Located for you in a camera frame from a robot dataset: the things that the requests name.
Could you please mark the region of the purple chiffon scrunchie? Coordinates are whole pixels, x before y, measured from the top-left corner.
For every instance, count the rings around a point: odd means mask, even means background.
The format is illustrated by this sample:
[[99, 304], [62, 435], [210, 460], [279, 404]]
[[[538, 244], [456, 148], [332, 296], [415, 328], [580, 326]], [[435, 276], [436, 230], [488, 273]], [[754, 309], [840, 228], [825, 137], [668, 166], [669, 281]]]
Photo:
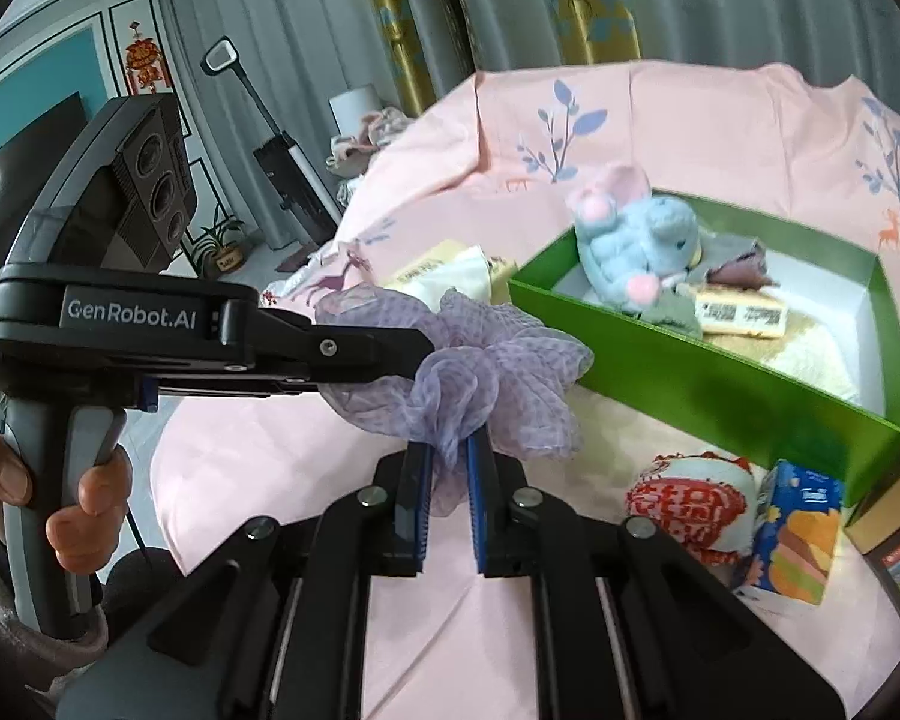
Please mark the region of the purple chiffon scrunchie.
[[512, 304], [484, 304], [450, 289], [432, 310], [409, 294], [359, 284], [318, 302], [315, 320], [413, 328], [434, 345], [408, 379], [320, 388], [352, 426], [436, 449], [434, 514], [447, 517], [466, 497], [463, 442], [481, 427], [494, 449], [518, 460], [569, 460], [582, 449], [567, 392], [595, 355]]

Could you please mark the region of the red white soft pouch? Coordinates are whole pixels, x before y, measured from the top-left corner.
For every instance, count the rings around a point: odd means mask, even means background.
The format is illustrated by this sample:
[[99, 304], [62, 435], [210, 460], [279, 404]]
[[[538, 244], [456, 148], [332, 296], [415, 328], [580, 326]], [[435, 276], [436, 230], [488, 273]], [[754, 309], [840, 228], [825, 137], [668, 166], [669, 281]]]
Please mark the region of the red white soft pouch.
[[647, 517], [706, 566], [751, 554], [758, 486], [746, 458], [715, 452], [659, 455], [626, 493], [626, 512]]

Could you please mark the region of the blue pink plush elephant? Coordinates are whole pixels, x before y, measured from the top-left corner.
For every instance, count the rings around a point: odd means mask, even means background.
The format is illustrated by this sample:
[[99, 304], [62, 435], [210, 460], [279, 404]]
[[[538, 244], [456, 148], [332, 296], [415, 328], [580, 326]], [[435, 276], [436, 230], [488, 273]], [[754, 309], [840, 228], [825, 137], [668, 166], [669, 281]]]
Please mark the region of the blue pink plush elephant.
[[583, 273], [614, 309], [640, 314], [701, 263], [701, 228], [691, 205], [653, 193], [640, 167], [605, 167], [567, 206]]

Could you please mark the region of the potted plant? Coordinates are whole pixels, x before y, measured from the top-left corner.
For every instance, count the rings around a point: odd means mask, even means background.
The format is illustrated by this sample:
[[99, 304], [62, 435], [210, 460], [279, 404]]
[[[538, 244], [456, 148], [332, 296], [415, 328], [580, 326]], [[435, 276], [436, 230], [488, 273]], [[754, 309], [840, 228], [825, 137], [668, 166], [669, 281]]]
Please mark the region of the potted plant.
[[226, 215], [194, 239], [188, 249], [191, 265], [198, 278], [215, 280], [244, 265], [244, 222]]

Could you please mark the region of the yellow tissue pack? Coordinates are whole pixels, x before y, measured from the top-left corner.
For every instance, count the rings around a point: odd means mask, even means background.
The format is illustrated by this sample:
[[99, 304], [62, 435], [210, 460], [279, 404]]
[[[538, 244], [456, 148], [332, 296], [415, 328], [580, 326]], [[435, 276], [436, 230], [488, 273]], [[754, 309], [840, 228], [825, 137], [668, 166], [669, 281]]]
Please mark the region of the yellow tissue pack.
[[487, 255], [479, 245], [442, 241], [403, 266], [383, 288], [408, 294], [432, 312], [440, 309], [448, 291], [482, 304], [504, 304], [510, 301], [509, 280], [517, 270], [513, 260]]

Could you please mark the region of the black floor stand device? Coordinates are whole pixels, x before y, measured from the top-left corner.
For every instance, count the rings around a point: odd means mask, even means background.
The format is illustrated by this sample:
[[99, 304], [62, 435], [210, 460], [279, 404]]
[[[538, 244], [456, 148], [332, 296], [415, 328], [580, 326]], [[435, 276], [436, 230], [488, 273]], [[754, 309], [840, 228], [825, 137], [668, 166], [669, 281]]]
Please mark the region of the black floor stand device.
[[272, 137], [253, 151], [261, 171], [266, 174], [274, 190], [278, 192], [281, 208], [290, 211], [301, 223], [315, 245], [323, 245], [334, 238], [340, 224], [341, 211], [338, 202], [318, 174], [294, 138], [281, 127], [269, 112], [265, 101], [250, 82], [240, 62], [237, 47], [232, 39], [222, 36], [206, 50], [201, 68], [208, 76], [232, 71], [244, 90], [255, 103]]

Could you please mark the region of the blue snack box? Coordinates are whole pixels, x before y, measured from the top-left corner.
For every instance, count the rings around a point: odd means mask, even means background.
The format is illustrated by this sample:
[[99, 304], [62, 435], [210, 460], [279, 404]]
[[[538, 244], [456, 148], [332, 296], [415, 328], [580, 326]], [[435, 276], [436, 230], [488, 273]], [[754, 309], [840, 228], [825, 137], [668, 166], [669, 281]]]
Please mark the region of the blue snack box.
[[841, 529], [844, 485], [836, 478], [781, 460], [758, 491], [752, 550], [735, 593], [782, 614], [820, 606]]

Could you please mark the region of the yellow labelled packet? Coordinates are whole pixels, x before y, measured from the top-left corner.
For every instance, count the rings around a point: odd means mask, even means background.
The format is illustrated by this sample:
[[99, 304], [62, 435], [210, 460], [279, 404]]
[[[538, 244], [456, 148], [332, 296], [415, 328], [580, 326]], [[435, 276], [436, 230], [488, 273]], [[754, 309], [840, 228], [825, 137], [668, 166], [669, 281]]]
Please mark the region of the yellow labelled packet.
[[685, 294], [706, 335], [782, 338], [787, 330], [788, 307], [761, 291], [691, 284]]

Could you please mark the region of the green cardboard box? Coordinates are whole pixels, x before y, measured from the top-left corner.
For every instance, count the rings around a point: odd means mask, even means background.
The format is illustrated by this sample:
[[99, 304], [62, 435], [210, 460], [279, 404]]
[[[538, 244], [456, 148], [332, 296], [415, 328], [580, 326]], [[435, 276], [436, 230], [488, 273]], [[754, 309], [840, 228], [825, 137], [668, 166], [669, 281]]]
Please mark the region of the green cardboard box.
[[577, 294], [587, 280], [578, 268], [572, 231], [517, 271], [510, 281], [512, 301], [593, 351], [583, 387], [759, 465], [785, 458], [826, 473], [842, 481], [845, 502], [857, 504], [900, 465], [900, 320], [880, 257], [759, 211], [701, 197], [689, 203], [712, 231], [752, 234], [769, 254], [792, 259], [795, 283], [816, 291], [821, 304], [834, 305], [843, 286], [863, 288], [873, 333], [860, 346], [862, 369], [870, 377], [860, 388], [860, 403], [705, 341], [583, 302]]

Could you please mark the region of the mauve folded cloth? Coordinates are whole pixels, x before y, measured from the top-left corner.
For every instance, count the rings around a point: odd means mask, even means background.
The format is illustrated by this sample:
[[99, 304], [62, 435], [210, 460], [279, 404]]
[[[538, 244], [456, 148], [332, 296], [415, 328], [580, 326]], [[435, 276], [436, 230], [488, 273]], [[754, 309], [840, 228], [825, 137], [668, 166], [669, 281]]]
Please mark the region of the mauve folded cloth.
[[689, 272], [688, 281], [749, 291], [777, 286], [767, 270], [766, 255], [759, 239], [702, 231], [701, 258]]

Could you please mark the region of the white cylindrical lamp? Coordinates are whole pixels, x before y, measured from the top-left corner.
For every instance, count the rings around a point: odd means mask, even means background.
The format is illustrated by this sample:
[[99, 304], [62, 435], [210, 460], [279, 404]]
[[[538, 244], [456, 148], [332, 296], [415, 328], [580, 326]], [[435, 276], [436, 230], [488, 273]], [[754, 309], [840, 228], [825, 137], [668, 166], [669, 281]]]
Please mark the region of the white cylindrical lamp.
[[367, 114], [382, 109], [382, 101], [374, 85], [357, 86], [336, 94], [328, 101], [334, 123], [341, 135], [356, 137]]

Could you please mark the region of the grey-green curtain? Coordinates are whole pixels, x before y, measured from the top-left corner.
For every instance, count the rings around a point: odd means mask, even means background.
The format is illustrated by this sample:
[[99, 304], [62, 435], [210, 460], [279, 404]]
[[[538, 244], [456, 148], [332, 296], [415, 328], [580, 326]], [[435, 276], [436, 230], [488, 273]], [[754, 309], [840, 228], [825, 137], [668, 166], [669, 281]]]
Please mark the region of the grey-green curtain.
[[[370, 0], [157, 0], [167, 47], [227, 200], [272, 247], [304, 231], [256, 162], [271, 137], [232, 71], [208, 76], [201, 59], [219, 37], [276, 122], [320, 161], [336, 132], [329, 99], [374, 85], [403, 109]], [[754, 68], [784, 62], [816, 85], [857, 76], [900, 112], [896, 0], [629, 0], [639, 59]]]

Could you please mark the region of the yellow patterned curtain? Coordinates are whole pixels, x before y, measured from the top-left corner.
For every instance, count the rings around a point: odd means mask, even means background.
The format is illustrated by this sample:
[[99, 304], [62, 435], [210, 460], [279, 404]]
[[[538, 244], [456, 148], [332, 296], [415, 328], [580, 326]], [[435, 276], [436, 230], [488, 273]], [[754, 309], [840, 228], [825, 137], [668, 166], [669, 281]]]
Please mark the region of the yellow patterned curtain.
[[629, 0], [370, 0], [398, 99], [419, 114], [473, 71], [627, 62]]

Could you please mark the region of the red wall decoration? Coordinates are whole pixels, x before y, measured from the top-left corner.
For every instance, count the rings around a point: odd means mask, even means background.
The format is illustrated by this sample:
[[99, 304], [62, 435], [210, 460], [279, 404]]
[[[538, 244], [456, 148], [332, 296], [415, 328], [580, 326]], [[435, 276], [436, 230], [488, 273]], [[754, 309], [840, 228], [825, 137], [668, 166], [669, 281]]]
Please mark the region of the red wall decoration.
[[172, 89], [169, 64], [159, 43], [141, 31], [141, 23], [130, 23], [131, 41], [123, 49], [123, 68], [128, 89], [138, 94], [165, 93]]

